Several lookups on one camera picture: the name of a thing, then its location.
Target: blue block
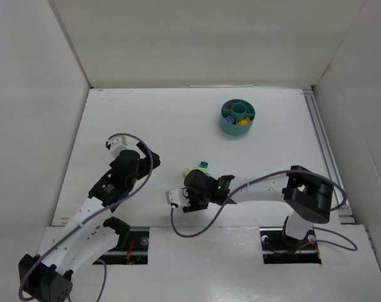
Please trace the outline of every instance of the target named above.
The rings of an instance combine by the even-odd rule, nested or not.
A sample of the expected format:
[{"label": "blue block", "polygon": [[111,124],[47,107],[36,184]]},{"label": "blue block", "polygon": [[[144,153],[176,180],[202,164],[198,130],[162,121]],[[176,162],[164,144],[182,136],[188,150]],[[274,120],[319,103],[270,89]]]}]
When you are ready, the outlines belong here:
[{"label": "blue block", "polygon": [[235,120],[233,117],[231,117],[231,115],[227,116],[225,118],[225,120],[228,122],[228,123],[231,123],[231,124],[234,124],[235,123]]}]

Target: white wall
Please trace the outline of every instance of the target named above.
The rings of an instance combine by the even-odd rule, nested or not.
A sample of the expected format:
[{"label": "white wall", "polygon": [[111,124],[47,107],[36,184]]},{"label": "white wall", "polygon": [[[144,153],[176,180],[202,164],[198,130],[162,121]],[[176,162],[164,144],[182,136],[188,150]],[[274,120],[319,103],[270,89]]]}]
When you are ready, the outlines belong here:
[{"label": "white wall", "polygon": [[316,84],[365,0],[53,0],[91,85]]},{"label": "white wall", "polygon": [[381,0],[367,0],[315,89],[359,223],[381,268]]},{"label": "white wall", "polygon": [[46,0],[0,0],[0,301],[49,225],[89,87]]}]

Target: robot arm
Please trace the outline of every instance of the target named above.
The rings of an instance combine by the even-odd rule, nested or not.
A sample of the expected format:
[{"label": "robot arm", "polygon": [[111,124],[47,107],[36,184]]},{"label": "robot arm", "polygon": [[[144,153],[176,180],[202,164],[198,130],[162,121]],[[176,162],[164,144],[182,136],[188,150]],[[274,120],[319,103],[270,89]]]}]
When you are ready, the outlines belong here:
[{"label": "robot arm", "polygon": [[[115,208],[108,209],[86,224],[82,222],[95,212],[127,197],[137,180],[148,175],[151,159],[144,145],[137,144],[145,154],[129,150],[124,137],[115,137],[106,147],[115,160],[110,170],[89,191],[88,197],[77,214],[64,227],[60,238],[77,226],[80,229],[44,258],[30,274],[24,291],[40,302],[62,302],[72,290],[72,282],[78,272],[83,271],[105,252],[115,247],[119,240],[128,240],[130,226],[112,217]],[[152,153],[153,169],[160,165],[159,156]],[[20,281],[40,256],[26,254],[18,264]]]},{"label": "robot arm", "polygon": [[[307,171],[301,166],[291,170]],[[217,180],[193,170],[185,178],[185,188],[167,193],[169,204],[180,206],[184,213],[207,209],[209,203],[222,205],[228,194],[252,179],[222,176]],[[246,186],[233,195],[228,204],[245,201],[279,201],[288,203],[294,213],[287,217],[283,232],[286,237],[302,240],[313,224],[329,222],[333,186],[314,176],[290,174],[273,177]]]}]

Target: teal bowl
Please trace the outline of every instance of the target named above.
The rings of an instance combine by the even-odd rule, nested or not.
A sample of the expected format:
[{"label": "teal bowl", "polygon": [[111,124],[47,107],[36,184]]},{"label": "teal bowl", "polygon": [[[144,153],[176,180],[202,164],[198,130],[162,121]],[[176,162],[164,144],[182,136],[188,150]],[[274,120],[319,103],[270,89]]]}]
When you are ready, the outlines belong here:
[{"label": "teal bowl", "polygon": [[[254,108],[249,102],[243,99],[231,99],[221,108],[221,128],[230,135],[243,135],[252,127],[254,115]],[[251,122],[246,125],[237,125],[245,118],[249,118]]]}]

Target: white panel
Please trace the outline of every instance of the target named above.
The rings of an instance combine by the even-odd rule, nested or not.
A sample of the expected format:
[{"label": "white panel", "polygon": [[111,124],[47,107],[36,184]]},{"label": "white panel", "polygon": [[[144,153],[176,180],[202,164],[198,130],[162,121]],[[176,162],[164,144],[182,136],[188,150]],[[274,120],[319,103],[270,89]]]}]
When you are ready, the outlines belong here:
[{"label": "white panel", "polygon": [[365,0],[53,0],[93,86],[316,84]]},{"label": "white panel", "polygon": [[[192,239],[179,238],[170,228],[151,228],[148,265],[108,266],[102,301],[381,302],[381,274],[364,228],[331,228],[352,239],[358,251],[320,244],[322,265],[263,264],[256,227],[212,228]],[[41,247],[59,232],[47,228]],[[324,232],[317,237],[348,244]],[[89,268],[76,280],[72,300],[94,300],[102,279],[101,266]]]},{"label": "white panel", "polygon": [[[250,132],[243,137],[225,134],[219,126],[221,106],[241,98],[255,108]],[[105,140],[116,132],[139,136],[158,153],[161,166],[138,195],[123,203],[116,215],[132,226],[169,226],[166,191],[183,187],[182,172],[200,161],[209,163],[213,177],[241,178],[289,169],[291,165],[326,173],[304,95],[298,89],[183,88],[92,89],[82,116],[65,176],[53,225],[63,225],[81,206],[88,191],[113,160]],[[128,140],[131,147],[135,142]],[[178,225],[204,226],[218,206],[183,214]],[[282,226],[292,212],[285,203],[228,205],[218,226]]]},{"label": "white panel", "polygon": [[368,0],[316,96],[351,207],[381,268],[381,0]]},{"label": "white panel", "polygon": [[19,301],[88,89],[48,2],[0,1],[0,301]]}]

